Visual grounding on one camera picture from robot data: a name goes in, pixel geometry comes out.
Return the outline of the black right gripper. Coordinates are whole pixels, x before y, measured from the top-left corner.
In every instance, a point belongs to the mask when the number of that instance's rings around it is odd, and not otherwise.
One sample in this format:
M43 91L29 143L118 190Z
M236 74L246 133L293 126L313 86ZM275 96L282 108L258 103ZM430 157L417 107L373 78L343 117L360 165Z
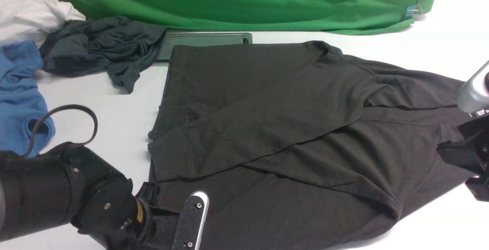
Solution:
M484 115L457 127L463 139L436 148L442 160L474 174L465 182L476 200L489 200L489 117Z

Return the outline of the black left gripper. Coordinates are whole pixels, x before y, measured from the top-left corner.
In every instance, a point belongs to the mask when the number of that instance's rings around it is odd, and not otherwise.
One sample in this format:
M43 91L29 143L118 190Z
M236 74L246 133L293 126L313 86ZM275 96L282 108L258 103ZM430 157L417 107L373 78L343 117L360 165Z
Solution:
M90 237L107 250L169 250L179 214L158 208L160 186L143 182L135 196L111 205L108 219Z

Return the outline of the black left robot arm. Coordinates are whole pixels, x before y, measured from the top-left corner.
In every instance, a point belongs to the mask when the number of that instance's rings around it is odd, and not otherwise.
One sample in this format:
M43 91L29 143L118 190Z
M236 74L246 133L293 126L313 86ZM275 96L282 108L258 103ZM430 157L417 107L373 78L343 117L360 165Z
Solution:
M133 181L67 142L25 158L1 151L1 241L72 224L108 250L170 250L178 214L157 210L155 184Z

